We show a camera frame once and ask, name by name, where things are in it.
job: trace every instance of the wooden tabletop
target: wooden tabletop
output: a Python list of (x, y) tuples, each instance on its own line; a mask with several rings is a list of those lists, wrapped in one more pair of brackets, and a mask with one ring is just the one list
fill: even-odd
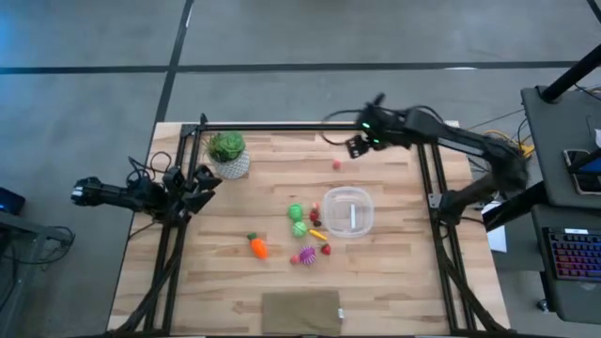
[[(180, 125), (159, 124), (150, 155), (166, 151), (175, 158)], [(251, 154), (249, 174), (224, 180), (215, 189), (215, 197), (190, 221), (173, 334), (261, 334), (263, 293), (324, 289), (340, 293), (346, 316), (344, 335), (448, 333), (414, 149), (372, 151), (351, 160), (343, 147), (328, 145), (314, 131), (243, 134)], [(347, 132), (340, 131), (328, 135), (338, 140), (348, 137)], [(192, 147), (187, 148), (186, 160)], [(463, 154), (442, 149), (441, 155), (450, 189), (470, 183), (470, 168)], [(201, 162), (208, 163), (204, 149), (201, 157)], [(332, 159), (342, 161), (340, 171), (332, 170)], [(161, 169), (167, 161), (159, 156), (154, 164)], [(432, 164), (430, 169), (435, 178)], [(303, 204), (307, 218), (313, 202), (320, 202), (329, 189), (341, 186), (360, 187), (371, 195), (374, 227), (360, 238), (337, 238), (321, 228), (319, 231), (329, 238), (331, 255), (318, 253), (311, 267), (290, 265), (291, 255), (318, 241), (311, 236), (292, 237), (287, 207)], [(149, 222), (148, 216), (136, 215), (131, 231)], [(123, 323), (147, 292), (160, 232), (157, 225), (130, 241), (109, 329)], [(269, 245), (268, 260), (254, 258), (246, 238), (250, 232), (256, 232)], [(464, 221), (457, 232), (471, 289), (496, 320), (509, 327), (485, 229), (479, 223)], [(461, 318), (456, 291), (455, 299)], [(161, 298), (159, 322), (163, 302)]]

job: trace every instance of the rgb keyboard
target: rgb keyboard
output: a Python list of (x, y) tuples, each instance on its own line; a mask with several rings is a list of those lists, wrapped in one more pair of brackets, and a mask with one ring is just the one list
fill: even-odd
[(561, 280), (601, 282), (601, 234), (586, 230), (547, 229), (555, 276)]

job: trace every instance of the concrete floor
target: concrete floor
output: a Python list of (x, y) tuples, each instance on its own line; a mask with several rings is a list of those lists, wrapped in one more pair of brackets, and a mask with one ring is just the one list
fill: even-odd
[[(5, 0), (0, 67), (168, 65), (184, 0)], [(586, 1), (196, 0), (180, 64), (566, 61), (589, 52), (601, 25)], [(423, 103), (462, 126), (520, 107), (519, 89), (565, 69), (179, 74), (167, 121), (318, 120), (378, 92)], [(165, 76), (0, 75), (0, 186), (27, 197), (24, 217), (77, 233), (70, 254), (38, 271), (22, 337), (102, 332), (131, 222), (115, 207), (70, 203), (76, 179), (122, 184), (127, 156), (146, 155)], [(598, 72), (581, 82), (601, 83)], [(513, 134), (523, 115), (476, 129)], [(541, 285), (501, 271), (513, 329), (592, 337), (533, 308)]]

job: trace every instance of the green plant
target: green plant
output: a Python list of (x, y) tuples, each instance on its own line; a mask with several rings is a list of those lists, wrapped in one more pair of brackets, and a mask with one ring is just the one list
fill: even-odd
[(238, 158), (246, 145), (242, 135), (237, 131), (218, 132), (208, 140), (208, 155), (219, 163)]

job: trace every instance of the purple spiky ball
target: purple spiky ball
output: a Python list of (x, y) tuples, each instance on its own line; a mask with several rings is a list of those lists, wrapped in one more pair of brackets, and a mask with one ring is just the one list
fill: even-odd
[(306, 266), (310, 266), (316, 261), (316, 250), (312, 247), (303, 247), (299, 254), (300, 262)]

